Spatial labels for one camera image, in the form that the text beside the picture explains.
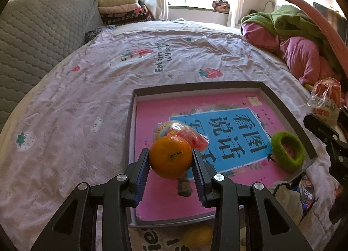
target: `green hair tie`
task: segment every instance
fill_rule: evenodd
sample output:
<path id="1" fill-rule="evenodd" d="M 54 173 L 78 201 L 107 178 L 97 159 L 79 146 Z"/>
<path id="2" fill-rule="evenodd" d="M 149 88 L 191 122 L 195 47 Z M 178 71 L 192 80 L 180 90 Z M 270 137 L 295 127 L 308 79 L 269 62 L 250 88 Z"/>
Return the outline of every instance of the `green hair tie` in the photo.
<path id="1" fill-rule="evenodd" d="M 291 158 L 285 151 L 283 144 L 288 145 L 294 152 L 294 158 Z M 283 170 L 295 172 L 299 169 L 305 160 L 306 150 L 300 139 L 286 131 L 279 131 L 271 138 L 271 147 L 274 160 Z"/>

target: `window sill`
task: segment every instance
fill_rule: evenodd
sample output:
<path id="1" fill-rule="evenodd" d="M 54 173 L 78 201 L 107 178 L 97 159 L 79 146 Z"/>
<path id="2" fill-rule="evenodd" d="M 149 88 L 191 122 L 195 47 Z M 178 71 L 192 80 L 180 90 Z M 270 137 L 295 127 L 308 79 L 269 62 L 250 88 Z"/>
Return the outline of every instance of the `window sill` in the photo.
<path id="1" fill-rule="evenodd" d="M 212 11 L 212 12 L 218 12 L 223 14 L 228 14 L 228 12 L 222 12 L 214 9 L 208 9 L 208 8 L 201 8 L 201 7 L 192 7 L 192 6 L 176 6 L 176 5 L 169 5 L 169 9 L 188 9 L 188 10 L 203 10 L 203 11 Z"/>

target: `green blanket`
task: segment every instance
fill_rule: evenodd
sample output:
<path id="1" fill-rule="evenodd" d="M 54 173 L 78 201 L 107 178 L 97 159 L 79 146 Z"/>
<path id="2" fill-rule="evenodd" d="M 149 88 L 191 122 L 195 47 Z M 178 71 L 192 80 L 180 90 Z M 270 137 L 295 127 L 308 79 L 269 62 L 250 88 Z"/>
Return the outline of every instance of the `green blanket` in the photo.
<path id="1" fill-rule="evenodd" d="M 302 10 L 292 5 L 283 5 L 272 13 L 259 12 L 243 17 L 241 23 L 247 22 L 259 24 L 283 40 L 301 36 L 313 41 L 333 71 L 343 72 L 327 38 Z"/>

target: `small pillow on window sill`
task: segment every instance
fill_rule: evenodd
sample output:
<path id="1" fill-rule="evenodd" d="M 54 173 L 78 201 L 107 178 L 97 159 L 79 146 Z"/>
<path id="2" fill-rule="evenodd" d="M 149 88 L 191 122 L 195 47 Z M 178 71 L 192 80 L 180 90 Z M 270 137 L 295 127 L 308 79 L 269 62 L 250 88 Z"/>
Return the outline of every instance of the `small pillow on window sill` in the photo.
<path id="1" fill-rule="evenodd" d="M 227 0 L 215 0 L 212 3 L 212 7 L 216 11 L 220 12 L 229 12 L 230 11 L 230 4 Z"/>

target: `snack package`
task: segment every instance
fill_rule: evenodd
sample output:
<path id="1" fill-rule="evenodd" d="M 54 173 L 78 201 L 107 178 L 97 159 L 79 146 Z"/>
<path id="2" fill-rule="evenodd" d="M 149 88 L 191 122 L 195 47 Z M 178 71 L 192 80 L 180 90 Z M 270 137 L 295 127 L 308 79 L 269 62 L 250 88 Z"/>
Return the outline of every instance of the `snack package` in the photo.
<path id="1" fill-rule="evenodd" d="M 314 84 L 308 105 L 313 114 L 329 126 L 334 126 L 340 113 L 340 100 L 340 82 L 334 78 L 326 78 Z"/>
<path id="2" fill-rule="evenodd" d="M 303 219 L 313 207 L 313 204 L 318 200 L 318 198 L 315 196 L 315 190 L 312 181 L 309 179 L 307 174 L 303 173 L 291 184 L 291 190 L 297 191 L 301 195 Z"/>
<path id="3" fill-rule="evenodd" d="M 192 149 L 198 149 L 200 152 L 205 151 L 209 145 L 209 140 L 206 136 L 203 136 L 192 127 L 176 120 L 159 123 L 154 132 L 154 140 L 170 135 L 178 135 L 184 138 Z"/>

